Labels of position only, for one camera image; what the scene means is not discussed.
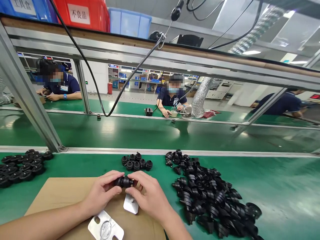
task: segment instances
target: hand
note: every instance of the hand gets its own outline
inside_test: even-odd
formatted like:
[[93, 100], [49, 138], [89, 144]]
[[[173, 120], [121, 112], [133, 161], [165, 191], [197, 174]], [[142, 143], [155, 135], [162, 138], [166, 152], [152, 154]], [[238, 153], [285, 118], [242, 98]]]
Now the hand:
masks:
[[[159, 221], [162, 226], [170, 217], [177, 215], [155, 178], [142, 171], [130, 173], [128, 177], [135, 180], [135, 185], [139, 181], [140, 187], [139, 189], [127, 188], [126, 193], [133, 196], [141, 209]], [[145, 194], [141, 194], [143, 188], [146, 191]]]
[[60, 95], [58, 95], [58, 94], [51, 94], [51, 95], [47, 96], [47, 99], [55, 102], [55, 101], [60, 100], [61, 98], [60, 98]]
[[171, 115], [171, 112], [169, 110], [166, 110], [164, 108], [161, 108], [161, 112], [162, 112], [162, 115], [165, 117], [165, 118], [168, 118], [169, 115]]
[[112, 170], [97, 178], [88, 196], [80, 203], [87, 218], [98, 215], [114, 196], [122, 192], [121, 187], [113, 187], [113, 181], [123, 175], [124, 172]]

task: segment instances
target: ceiling light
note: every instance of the ceiling light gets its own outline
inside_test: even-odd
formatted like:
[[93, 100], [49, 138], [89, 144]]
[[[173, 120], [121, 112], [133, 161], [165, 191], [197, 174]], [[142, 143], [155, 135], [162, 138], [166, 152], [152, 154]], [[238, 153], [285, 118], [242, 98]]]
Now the ceiling light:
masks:
[[294, 13], [295, 13], [295, 11], [292, 10], [290, 12], [285, 13], [283, 16], [286, 17], [286, 18], [291, 18]]
[[247, 51], [247, 52], [244, 52], [242, 54], [244, 54], [244, 55], [252, 55], [252, 54], [258, 54], [258, 53], [261, 53], [261, 52], [259, 52], [259, 51]]
[[290, 64], [305, 64], [308, 61], [295, 61], [295, 62], [291, 62]]

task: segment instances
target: right hand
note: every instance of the right hand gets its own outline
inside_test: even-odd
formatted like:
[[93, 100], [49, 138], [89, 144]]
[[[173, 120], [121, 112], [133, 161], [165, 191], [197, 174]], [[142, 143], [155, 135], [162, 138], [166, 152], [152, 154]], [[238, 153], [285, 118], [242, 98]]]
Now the right hand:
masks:
[[163, 225], [168, 218], [177, 215], [155, 178], [142, 171], [130, 173], [128, 177], [138, 181], [140, 188], [139, 190], [135, 187], [127, 188], [126, 193], [133, 196], [141, 209], [156, 219], [161, 225]]
[[165, 117], [165, 118], [168, 118], [169, 115], [171, 115], [171, 112], [167, 109], [164, 109], [164, 108], [161, 108], [161, 112], [162, 112], [162, 115]]

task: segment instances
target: left hand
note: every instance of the left hand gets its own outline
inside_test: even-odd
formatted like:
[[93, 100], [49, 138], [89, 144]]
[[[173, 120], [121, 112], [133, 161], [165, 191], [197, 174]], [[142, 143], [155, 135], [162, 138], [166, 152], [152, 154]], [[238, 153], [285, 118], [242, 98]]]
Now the left hand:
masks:
[[121, 187], [113, 187], [113, 181], [122, 176], [124, 172], [112, 170], [97, 178], [88, 196], [80, 203], [87, 218], [98, 215], [114, 196], [122, 192]]
[[58, 101], [60, 100], [60, 96], [58, 94], [50, 94], [49, 96], [47, 96], [47, 99], [49, 99], [50, 101]]

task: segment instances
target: hair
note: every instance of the hair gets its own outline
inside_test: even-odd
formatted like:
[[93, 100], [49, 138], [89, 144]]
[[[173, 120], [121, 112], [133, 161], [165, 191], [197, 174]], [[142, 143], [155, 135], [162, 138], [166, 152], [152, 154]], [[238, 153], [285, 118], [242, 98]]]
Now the hair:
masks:
[[36, 62], [37, 73], [41, 76], [51, 76], [59, 69], [59, 65], [54, 60], [39, 58]]

